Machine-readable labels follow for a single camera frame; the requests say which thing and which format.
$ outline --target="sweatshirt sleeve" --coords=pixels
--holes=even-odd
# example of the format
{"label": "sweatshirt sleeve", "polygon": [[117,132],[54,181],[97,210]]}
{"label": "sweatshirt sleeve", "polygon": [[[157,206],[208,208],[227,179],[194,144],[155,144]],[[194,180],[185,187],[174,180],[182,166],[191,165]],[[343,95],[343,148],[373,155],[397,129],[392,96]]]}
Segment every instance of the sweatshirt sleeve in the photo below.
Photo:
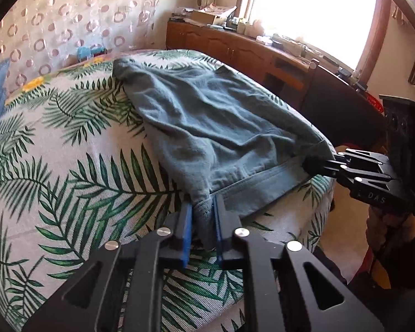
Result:
{"label": "sweatshirt sleeve", "polygon": [[415,289],[415,238],[387,257],[380,258],[392,288]]}

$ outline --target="wooden desk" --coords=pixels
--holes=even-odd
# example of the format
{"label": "wooden desk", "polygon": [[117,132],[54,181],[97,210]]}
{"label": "wooden desk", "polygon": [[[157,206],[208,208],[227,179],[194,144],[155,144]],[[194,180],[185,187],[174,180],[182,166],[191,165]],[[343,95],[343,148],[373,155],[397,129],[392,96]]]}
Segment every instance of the wooden desk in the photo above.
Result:
{"label": "wooden desk", "polygon": [[271,46],[229,31],[168,22],[168,49],[186,48],[203,52],[235,68],[277,95],[284,83],[301,90],[309,62]]}

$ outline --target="dark chair back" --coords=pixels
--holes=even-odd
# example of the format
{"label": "dark chair back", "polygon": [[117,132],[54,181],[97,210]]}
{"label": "dark chair back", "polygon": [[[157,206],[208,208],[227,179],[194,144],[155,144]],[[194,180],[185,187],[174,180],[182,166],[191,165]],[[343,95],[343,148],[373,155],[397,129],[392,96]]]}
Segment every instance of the dark chair back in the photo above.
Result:
{"label": "dark chair back", "polygon": [[372,151],[385,144],[384,116],[342,79],[309,64],[298,111],[334,145]]}

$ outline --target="bed sheet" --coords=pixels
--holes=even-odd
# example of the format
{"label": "bed sheet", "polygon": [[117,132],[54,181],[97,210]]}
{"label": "bed sheet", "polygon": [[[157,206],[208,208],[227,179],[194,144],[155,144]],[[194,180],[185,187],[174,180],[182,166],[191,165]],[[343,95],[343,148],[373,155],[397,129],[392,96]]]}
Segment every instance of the bed sheet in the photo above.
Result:
{"label": "bed sheet", "polygon": [[[190,50],[135,57],[157,68],[221,65]],[[93,250],[109,239],[139,239],[179,210],[182,192],[111,77],[113,59],[97,57],[31,81],[7,100],[0,119],[0,312],[17,331]],[[312,178],[250,219],[249,228],[313,250],[333,183]],[[215,261],[214,251],[195,242],[188,268],[165,272],[162,331],[224,332],[242,324],[242,273],[221,271]]]}

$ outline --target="window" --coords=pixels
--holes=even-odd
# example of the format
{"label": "window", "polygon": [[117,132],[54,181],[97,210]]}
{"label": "window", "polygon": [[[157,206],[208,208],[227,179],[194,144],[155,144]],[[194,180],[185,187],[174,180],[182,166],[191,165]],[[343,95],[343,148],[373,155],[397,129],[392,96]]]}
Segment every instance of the window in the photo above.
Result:
{"label": "window", "polygon": [[302,39],[355,69],[363,53],[376,0],[253,0],[249,20]]}

